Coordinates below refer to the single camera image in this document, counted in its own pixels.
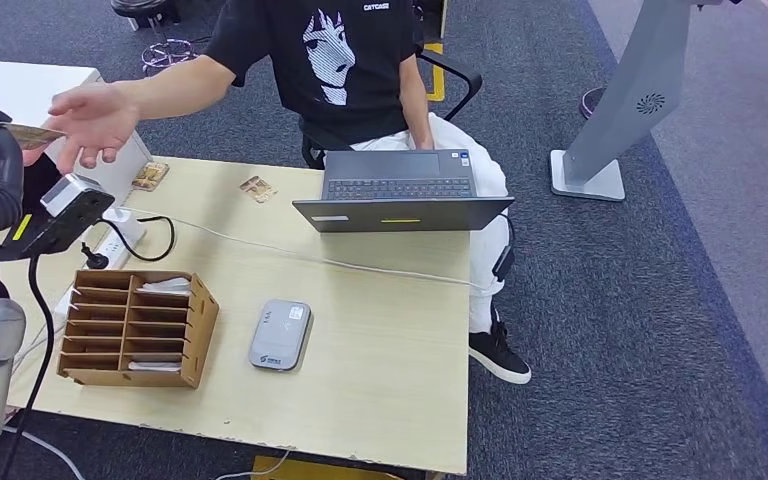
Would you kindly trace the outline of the person's right hand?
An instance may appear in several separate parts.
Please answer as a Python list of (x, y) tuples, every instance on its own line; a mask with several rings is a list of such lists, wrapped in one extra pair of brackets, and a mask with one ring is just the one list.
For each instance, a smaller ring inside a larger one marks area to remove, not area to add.
[(93, 169), (99, 161), (112, 163), (140, 119), (130, 96), (131, 81), (96, 82), (55, 95), (42, 127), (64, 134), (55, 159), (62, 174), (79, 164)]

